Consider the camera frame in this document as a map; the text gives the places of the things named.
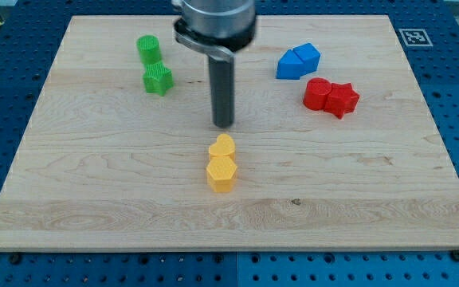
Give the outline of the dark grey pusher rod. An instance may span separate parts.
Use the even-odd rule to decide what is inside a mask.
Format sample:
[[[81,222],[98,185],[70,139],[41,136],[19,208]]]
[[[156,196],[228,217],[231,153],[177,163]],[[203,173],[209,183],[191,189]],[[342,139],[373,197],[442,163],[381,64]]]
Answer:
[[[234,63],[208,57],[212,121],[219,128],[234,122]]]

